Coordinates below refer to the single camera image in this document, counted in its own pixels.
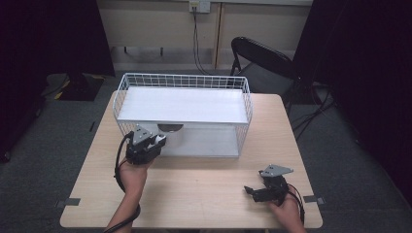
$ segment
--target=white wire basket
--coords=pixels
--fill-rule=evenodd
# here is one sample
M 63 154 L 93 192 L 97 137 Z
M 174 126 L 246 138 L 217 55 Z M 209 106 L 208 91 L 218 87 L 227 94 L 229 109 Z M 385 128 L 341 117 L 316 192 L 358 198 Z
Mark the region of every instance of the white wire basket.
M 136 124 L 165 133 L 161 155 L 236 157 L 253 104 L 244 77 L 126 73 L 113 113 L 123 135 Z M 183 127 L 164 132 L 160 125 Z

